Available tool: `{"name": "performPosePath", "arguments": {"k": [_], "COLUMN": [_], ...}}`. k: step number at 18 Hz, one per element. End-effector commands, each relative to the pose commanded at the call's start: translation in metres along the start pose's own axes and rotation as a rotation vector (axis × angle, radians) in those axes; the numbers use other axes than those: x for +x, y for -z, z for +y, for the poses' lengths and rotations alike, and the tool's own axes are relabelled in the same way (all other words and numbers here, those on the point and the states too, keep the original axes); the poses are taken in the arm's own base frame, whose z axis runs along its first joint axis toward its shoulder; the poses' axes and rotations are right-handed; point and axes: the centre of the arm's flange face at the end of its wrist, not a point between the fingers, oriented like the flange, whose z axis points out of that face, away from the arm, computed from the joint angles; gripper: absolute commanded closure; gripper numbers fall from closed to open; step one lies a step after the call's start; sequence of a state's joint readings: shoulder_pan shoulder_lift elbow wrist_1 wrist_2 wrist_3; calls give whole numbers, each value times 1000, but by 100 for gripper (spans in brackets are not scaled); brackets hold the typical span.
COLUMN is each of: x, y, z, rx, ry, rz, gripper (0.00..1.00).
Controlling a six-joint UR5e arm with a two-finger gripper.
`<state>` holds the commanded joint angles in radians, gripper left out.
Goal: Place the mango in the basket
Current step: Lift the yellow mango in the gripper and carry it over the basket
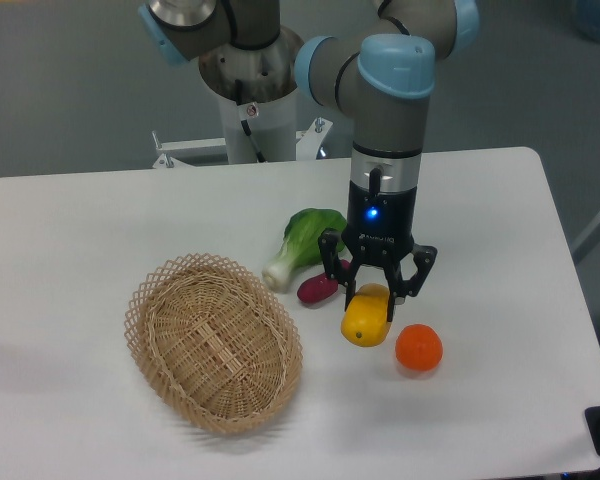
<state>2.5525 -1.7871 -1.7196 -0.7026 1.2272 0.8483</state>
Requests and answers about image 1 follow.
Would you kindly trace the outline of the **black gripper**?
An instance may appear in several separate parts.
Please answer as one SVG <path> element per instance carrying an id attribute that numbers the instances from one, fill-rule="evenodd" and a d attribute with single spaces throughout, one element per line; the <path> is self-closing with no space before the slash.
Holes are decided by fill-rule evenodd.
<path id="1" fill-rule="evenodd" d="M 345 310 L 356 294 L 356 276 L 361 266 L 377 267 L 385 273 L 389 288 L 388 322 L 393 321 L 397 304 L 419 294 L 438 250 L 430 245 L 414 245 L 412 225 L 416 195 L 417 188 L 412 188 L 372 196 L 367 188 L 349 182 L 345 230 L 325 229 L 318 239 L 326 276 L 345 288 Z M 339 257 L 340 244 L 352 256 L 347 268 Z M 410 253 L 416 271 L 404 280 L 401 261 Z"/>

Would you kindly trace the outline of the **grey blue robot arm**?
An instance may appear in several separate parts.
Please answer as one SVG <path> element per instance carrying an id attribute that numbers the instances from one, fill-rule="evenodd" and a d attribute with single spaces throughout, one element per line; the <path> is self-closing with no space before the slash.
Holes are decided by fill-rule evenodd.
<path id="1" fill-rule="evenodd" d="M 172 64 L 196 61 L 222 117 L 232 163 L 297 158 L 295 96 L 353 121 L 347 224 L 319 248 L 328 276 L 356 293 L 359 268 L 381 269 L 390 306 L 417 295 L 437 252 L 412 222 L 435 63 L 479 29 L 472 1 L 378 1 L 355 36 L 301 39 L 276 1 L 147 1 L 138 10 Z"/>

